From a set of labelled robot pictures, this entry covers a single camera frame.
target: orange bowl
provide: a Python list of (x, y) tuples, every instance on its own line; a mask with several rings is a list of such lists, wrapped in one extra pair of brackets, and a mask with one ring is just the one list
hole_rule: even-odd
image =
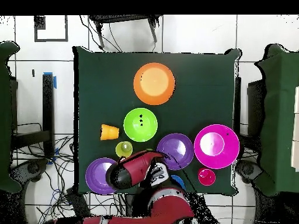
[(135, 74), (135, 94), (146, 104), (163, 104), (171, 98), (174, 90), (175, 77), (163, 64), (156, 62), (145, 64)]

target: chair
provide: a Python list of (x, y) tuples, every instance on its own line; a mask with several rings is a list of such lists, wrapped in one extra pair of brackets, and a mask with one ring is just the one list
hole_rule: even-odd
[(157, 37), (155, 34), (155, 28), (156, 28), (156, 22), (160, 16), (162, 15), (91, 15), (89, 16), (89, 18), (95, 23), (96, 31), (98, 32), (98, 36), (100, 40), (100, 45), (102, 46), (102, 48), (104, 48), (104, 42), (102, 38), (102, 28), (104, 23), (148, 19), (149, 28), (151, 29), (152, 37), (154, 38), (154, 41), (156, 43)]

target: floor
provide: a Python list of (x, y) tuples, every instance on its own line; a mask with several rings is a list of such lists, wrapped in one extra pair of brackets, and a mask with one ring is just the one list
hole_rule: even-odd
[[(72, 46), (100, 51), (94, 42), (99, 43), (97, 34), (92, 29), (91, 33), (88, 30), (90, 25), (95, 28), (93, 23), (88, 23), (87, 16), (81, 18), (82, 22), (80, 16), (67, 16), (68, 42), (34, 42), (33, 16), (0, 16), (0, 40), (15, 41), (20, 46), (20, 51), (8, 62), (12, 75), (19, 81), (18, 124), (42, 123), (41, 77), (43, 72), (52, 72), (57, 77), (57, 87), (54, 89), (56, 140), (72, 137), (74, 131)], [(64, 39), (64, 24), (63, 16), (46, 16), (46, 29), (37, 31), (38, 39)], [(241, 132), (244, 134), (248, 123), (247, 84), (262, 78), (253, 63), (262, 59), (264, 49), (270, 43), (279, 43), (290, 51), (299, 49), (295, 39), (299, 37), (297, 15), (164, 15), (159, 18), (159, 26), (155, 29), (158, 40), (155, 46), (147, 20), (112, 23), (110, 28), (119, 47), (125, 52), (154, 49), (158, 53), (225, 53), (230, 48), (241, 49)], [(103, 27), (103, 36), (115, 45), (108, 24)], [(106, 51), (116, 51), (108, 41), (104, 40), (104, 44)], [(38, 125), (18, 128), (19, 133), (37, 130)], [(68, 145), (61, 152), (72, 155)], [(18, 159), (28, 159), (28, 155), (21, 151), (14, 153), (14, 157), (17, 156)], [(21, 160), (14, 160), (13, 166), (17, 162)], [(62, 165), (63, 161), (57, 159), (57, 163)], [(73, 166), (68, 163), (68, 171), (63, 174), (66, 188), (73, 185)], [(46, 171), (52, 186), (57, 188), (57, 171), (53, 164), (47, 165)], [(255, 214), (253, 189), (244, 184), (238, 175), (235, 186), (239, 193), (234, 197), (205, 195), (206, 203), (221, 224), (252, 224)], [(99, 201), (104, 200), (107, 200), (107, 206), (98, 206)], [(30, 183), (25, 202), (29, 224), (38, 224), (40, 211), (46, 211), (54, 201), (55, 195), (46, 174), (39, 182)], [(88, 194), (86, 201), (93, 214), (117, 214), (118, 205), (110, 207), (114, 202), (112, 196), (97, 195), (96, 198), (95, 194)]]

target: yellow cup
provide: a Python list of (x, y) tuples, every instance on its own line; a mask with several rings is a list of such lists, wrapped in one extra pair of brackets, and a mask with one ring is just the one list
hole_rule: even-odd
[(119, 129), (113, 126), (102, 124), (100, 129), (100, 140), (110, 140), (119, 137)]

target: dark green table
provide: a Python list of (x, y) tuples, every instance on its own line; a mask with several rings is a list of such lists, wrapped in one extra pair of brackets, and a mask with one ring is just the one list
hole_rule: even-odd
[[(147, 142), (134, 142), (133, 152), (155, 149), (167, 134), (178, 132), (192, 142), (198, 132), (210, 124), (232, 127), (234, 102), (234, 66), (239, 50), (226, 54), (154, 54), (89, 52), (74, 48), (78, 63), (79, 83), (79, 192), (90, 191), (85, 172), (95, 159), (108, 157), (117, 160), (115, 147), (120, 141), (130, 141), (123, 131), (126, 114), (145, 107), (157, 117), (158, 130)], [(133, 79), (140, 67), (149, 62), (166, 65), (174, 74), (176, 89), (173, 97), (160, 106), (149, 106), (135, 95)], [(120, 128), (118, 139), (100, 141), (100, 126), (108, 124)], [(198, 182), (198, 169), (203, 167), (194, 156), (185, 172), (172, 171), (180, 176), (188, 192), (234, 195), (231, 186), (231, 166), (215, 170), (216, 181), (206, 187)], [(120, 193), (134, 193), (136, 187)]]

